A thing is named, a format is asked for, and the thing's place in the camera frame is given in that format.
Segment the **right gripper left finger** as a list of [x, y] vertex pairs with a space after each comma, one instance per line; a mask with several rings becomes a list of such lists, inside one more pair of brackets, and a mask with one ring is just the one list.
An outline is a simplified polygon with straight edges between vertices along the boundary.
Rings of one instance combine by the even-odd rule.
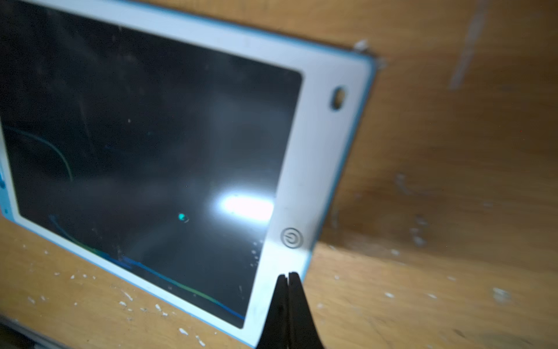
[[289, 346], [288, 300], [288, 280], [285, 275], [280, 275], [276, 282], [270, 308], [256, 349], [284, 349]]

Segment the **blue-edged white drawing tablet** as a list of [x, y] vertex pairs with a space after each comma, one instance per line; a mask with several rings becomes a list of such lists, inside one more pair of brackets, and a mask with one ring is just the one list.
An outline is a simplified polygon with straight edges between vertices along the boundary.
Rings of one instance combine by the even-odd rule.
[[133, 1], [1, 3], [1, 212], [257, 347], [372, 56]]

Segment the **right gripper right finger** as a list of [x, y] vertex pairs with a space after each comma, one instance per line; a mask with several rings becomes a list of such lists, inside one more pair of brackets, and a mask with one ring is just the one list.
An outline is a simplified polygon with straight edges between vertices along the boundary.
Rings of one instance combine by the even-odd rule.
[[288, 277], [289, 348], [324, 349], [298, 273]]

